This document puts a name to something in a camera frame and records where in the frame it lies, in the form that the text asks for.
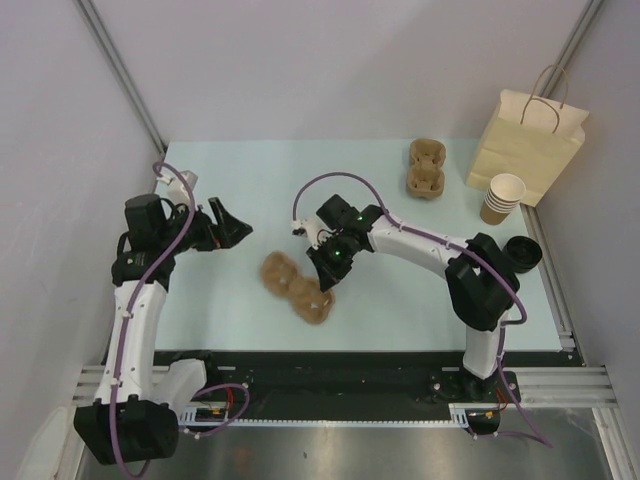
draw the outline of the metal floor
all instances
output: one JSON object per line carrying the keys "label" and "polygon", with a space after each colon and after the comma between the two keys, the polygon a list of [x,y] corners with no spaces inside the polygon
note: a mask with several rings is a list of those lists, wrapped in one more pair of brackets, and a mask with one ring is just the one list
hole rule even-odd
{"label": "metal floor", "polygon": [[[199,441],[183,437],[175,456],[155,461],[145,478],[612,479],[590,409],[531,414],[553,450],[513,438],[473,441],[458,429],[243,427]],[[512,410],[505,412],[501,429],[527,431]],[[117,468],[100,466],[91,454],[81,471],[79,480],[124,478]]]}

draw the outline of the white table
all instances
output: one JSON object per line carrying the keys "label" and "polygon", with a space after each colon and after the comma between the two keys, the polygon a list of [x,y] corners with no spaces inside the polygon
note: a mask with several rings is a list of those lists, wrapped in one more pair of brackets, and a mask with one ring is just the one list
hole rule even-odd
{"label": "white table", "polygon": [[[465,238],[491,235],[498,245],[526,235],[518,209],[499,226],[479,217],[483,193],[464,185],[476,140],[443,140],[445,190],[436,200],[411,198],[405,189],[409,140],[172,142],[166,161],[199,176],[196,198],[218,196],[254,232],[228,251],[177,257],[156,341],[157,349],[255,351],[463,350],[465,326],[451,307],[444,281],[398,258],[362,252],[334,288],[327,321],[306,324],[289,304],[264,289],[259,269],[281,250],[314,275],[306,239],[291,235],[291,205],[311,178],[334,170],[364,176],[392,213],[407,222]],[[374,203],[362,185],[331,178],[311,187],[299,216],[313,214],[334,193],[361,209]],[[511,327],[507,350],[558,351],[560,342],[540,272],[520,275],[520,298],[530,320]],[[513,309],[513,318],[519,318]]]}

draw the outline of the white wall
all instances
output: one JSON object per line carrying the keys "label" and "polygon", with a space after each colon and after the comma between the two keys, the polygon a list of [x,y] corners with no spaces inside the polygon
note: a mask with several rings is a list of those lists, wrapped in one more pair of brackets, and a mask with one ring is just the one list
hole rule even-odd
{"label": "white wall", "polygon": [[0,3],[0,478],[113,321],[123,202],[154,150],[70,0]]}
{"label": "white wall", "polygon": [[605,364],[640,449],[640,3],[608,2],[571,66],[587,142],[539,210],[578,340]]}
{"label": "white wall", "polygon": [[586,0],[96,0],[168,140],[477,137]]}

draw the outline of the beige paper bag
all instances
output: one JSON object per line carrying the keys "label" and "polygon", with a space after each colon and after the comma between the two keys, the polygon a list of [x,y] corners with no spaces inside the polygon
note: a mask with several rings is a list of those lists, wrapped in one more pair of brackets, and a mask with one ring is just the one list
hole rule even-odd
{"label": "beige paper bag", "polygon": [[[557,66],[543,70],[533,91],[553,67]],[[527,186],[522,203],[536,206],[584,143],[581,125],[589,112],[565,105],[565,100],[559,103],[533,93],[503,90],[480,138],[467,185],[487,190],[493,177],[512,173]]]}

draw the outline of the stack of paper cups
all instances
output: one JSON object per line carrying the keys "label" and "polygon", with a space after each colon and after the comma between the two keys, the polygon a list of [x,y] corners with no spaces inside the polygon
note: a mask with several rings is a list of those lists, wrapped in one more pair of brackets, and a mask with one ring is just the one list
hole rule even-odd
{"label": "stack of paper cups", "polygon": [[489,225],[498,225],[518,206],[527,187],[520,177],[501,173],[491,179],[484,198],[480,218]]}

